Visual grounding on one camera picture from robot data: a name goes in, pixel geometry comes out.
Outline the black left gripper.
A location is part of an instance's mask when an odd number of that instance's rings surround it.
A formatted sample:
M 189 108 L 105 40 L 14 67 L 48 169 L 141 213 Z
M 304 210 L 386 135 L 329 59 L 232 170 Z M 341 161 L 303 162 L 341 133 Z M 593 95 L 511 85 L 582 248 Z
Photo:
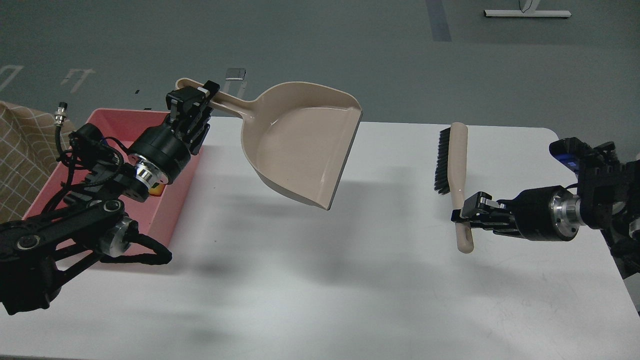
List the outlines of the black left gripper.
M 201 151 L 210 130 L 210 101 L 220 90 L 212 80 L 203 86 L 174 89 L 166 95 L 167 125 L 149 127 L 128 148 L 135 178 L 146 186 L 171 185 Z M 192 143 L 192 155 L 185 143 Z

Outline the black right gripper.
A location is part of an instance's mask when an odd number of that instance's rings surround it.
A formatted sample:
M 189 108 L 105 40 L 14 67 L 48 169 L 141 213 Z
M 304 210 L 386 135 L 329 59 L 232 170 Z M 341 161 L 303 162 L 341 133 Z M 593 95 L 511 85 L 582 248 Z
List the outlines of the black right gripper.
M 452 194 L 450 220 L 498 236 L 519 232 L 530 241 L 568 242 L 583 225 L 579 205 L 578 196 L 562 186 L 526 189 L 507 203 L 483 191 L 468 198 L 458 191 Z

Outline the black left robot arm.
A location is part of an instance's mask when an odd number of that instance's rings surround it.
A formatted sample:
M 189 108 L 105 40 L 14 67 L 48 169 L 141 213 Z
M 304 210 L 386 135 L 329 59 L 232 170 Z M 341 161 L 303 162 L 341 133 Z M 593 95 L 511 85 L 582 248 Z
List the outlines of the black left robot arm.
M 92 265 L 164 265 L 173 255 L 139 231 L 121 196 L 145 202 L 156 185 L 171 185 L 199 154 L 210 130 L 211 101 L 220 91 L 212 80 L 178 85 L 166 95 L 162 123 L 125 146 L 115 146 L 86 123 L 61 143 L 67 103 L 54 114 L 58 161 L 66 182 L 40 214 L 1 225 L 1 303 L 7 314 L 48 309 L 62 286 Z

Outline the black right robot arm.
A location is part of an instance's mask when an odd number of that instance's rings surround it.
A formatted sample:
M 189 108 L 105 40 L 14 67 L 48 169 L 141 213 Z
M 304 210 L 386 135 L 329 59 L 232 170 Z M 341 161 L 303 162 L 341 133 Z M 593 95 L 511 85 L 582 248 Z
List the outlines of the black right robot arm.
M 610 141 L 589 146 L 576 137 L 554 141 L 550 154 L 576 176 L 571 186 L 526 189 L 513 199 L 477 192 L 451 214 L 471 229 L 538 242 L 569 242 L 582 226 L 599 230 L 622 278 L 639 272 L 639 161 L 621 162 Z

